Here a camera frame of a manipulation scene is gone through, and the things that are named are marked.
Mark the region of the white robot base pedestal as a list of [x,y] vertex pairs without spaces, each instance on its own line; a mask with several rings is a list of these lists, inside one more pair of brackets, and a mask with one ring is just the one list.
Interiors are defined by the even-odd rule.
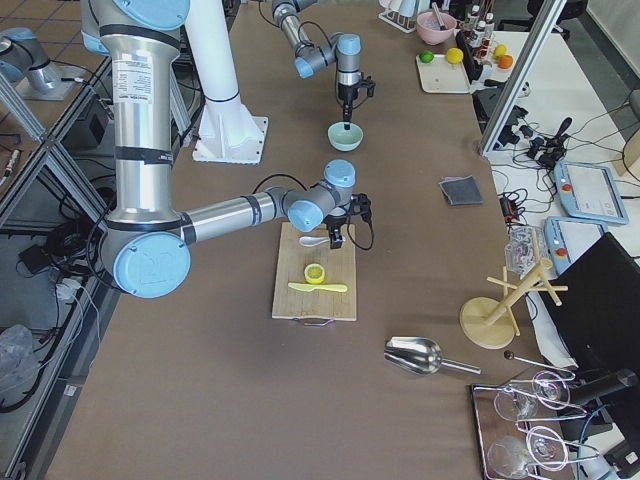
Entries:
[[205,97],[193,159],[259,163],[268,119],[252,115],[241,100],[222,3],[192,1],[185,27]]

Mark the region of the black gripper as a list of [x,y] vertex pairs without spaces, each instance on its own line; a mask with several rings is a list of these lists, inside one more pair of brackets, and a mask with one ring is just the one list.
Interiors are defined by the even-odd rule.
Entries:
[[358,98],[359,90],[365,88],[367,97],[371,98],[374,95],[376,83],[371,76],[362,78],[360,74],[350,77],[339,75],[336,80],[336,86],[337,99],[343,114],[343,129],[349,131],[351,129],[351,114],[353,113],[354,102]]
[[352,194],[346,205],[336,207],[323,220],[327,227],[329,248],[340,249],[344,243],[341,227],[349,222],[351,217],[360,216],[371,225],[371,201],[364,193]]

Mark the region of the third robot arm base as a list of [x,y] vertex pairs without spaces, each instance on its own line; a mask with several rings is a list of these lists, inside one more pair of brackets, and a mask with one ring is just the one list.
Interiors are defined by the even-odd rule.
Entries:
[[13,27],[1,32],[1,73],[28,100],[63,101],[72,85],[62,80],[32,30]]

